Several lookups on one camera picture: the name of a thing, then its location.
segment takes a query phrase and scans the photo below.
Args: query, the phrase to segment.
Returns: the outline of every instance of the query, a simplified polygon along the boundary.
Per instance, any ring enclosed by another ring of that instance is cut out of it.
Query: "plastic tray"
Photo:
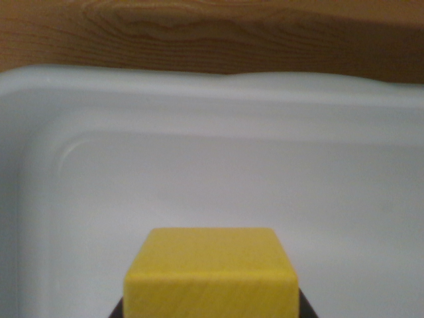
[[[424,90],[317,74],[0,75],[4,317],[107,317],[153,227],[272,227],[322,318],[424,312]]]

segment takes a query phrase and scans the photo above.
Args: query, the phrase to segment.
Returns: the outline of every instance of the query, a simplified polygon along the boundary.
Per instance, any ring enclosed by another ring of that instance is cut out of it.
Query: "yellow wooden block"
[[[125,318],[298,318],[297,276],[272,229],[163,228],[124,282]]]

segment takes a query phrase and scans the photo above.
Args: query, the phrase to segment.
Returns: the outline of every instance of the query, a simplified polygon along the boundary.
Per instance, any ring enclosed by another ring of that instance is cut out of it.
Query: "block top face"
[[[267,228],[161,228],[150,232],[127,278],[227,277],[297,280]]]

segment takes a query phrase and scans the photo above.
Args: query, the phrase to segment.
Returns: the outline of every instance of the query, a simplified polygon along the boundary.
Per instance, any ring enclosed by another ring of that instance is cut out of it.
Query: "wooden surface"
[[[40,63],[424,83],[424,1],[0,0],[0,71]]]

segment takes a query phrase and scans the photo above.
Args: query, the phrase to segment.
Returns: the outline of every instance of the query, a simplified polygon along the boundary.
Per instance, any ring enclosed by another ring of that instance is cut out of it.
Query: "dark base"
[[[300,296],[300,312],[299,318],[318,318],[317,314],[314,312],[311,304],[306,299],[305,295],[299,290]],[[109,318],[123,318],[123,308],[122,308],[122,298],[118,302],[118,305],[112,311],[112,314]]]

